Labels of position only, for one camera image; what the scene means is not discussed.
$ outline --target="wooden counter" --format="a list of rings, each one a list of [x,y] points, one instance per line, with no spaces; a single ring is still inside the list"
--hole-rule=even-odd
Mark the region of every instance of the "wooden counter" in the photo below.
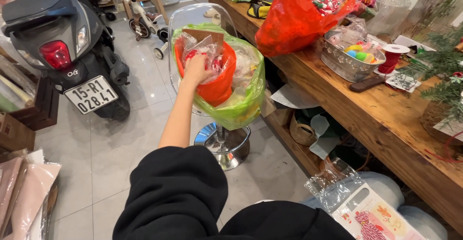
[[[236,4],[229,0],[209,0],[223,6],[239,33],[250,42],[263,23],[250,18],[249,4]],[[401,178],[443,219],[463,234],[463,164],[438,160],[427,154],[443,152],[443,143],[431,137],[420,124],[420,116],[428,104],[420,98],[419,90],[433,84],[424,82],[413,94],[396,92],[385,85],[363,93],[348,89],[351,84],[331,71],[320,59],[321,46],[317,43],[308,49],[270,58],[283,73],[314,96],[344,128],[365,145],[379,160]],[[282,138],[291,143],[291,137]],[[308,149],[292,152],[311,174],[316,160]]]

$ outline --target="red tail light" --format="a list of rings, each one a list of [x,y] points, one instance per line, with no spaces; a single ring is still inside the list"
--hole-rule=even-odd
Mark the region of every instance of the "red tail light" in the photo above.
[[[44,44],[39,51],[43,58],[55,69],[64,68],[71,63],[68,46],[60,40]]]

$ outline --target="white slipper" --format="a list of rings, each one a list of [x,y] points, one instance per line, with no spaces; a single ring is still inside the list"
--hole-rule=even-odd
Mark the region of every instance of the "white slipper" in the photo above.
[[[204,17],[212,18],[215,14],[217,14],[217,11],[215,9],[211,8],[208,11],[204,12]]]
[[[220,14],[219,13],[216,13],[212,17],[212,24],[216,24],[217,26],[220,26]]]

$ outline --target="orange plastic bag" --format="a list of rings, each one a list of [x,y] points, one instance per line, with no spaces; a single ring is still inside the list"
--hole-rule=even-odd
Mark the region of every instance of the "orange plastic bag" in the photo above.
[[[267,18],[256,33],[266,57],[299,51],[344,19],[356,0],[347,0],[337,14],[322,16],[312,0],[273,0]]]
[[[177,67],[180,73],[180,77],[183,78],[183,70],[185,66],[182,63],[183,54],[183,38],[177,38],[175,42],[175,55],[177,60]],[[208,104],[213,107],[217,107],[232,95],[232,81],[233,73],[236,68],[236,54],[232,47],[226,42],[222,46],[222,65],[224,70],[222,73],[212,82],[198,85],[196,92],[200,95]]]

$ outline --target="license plate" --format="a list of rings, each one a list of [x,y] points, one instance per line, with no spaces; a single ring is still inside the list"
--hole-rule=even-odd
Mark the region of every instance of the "license plate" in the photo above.
[[[82,114],[91,113],[118,99],[117,93],[102,75],[67,90],[64,95]]]

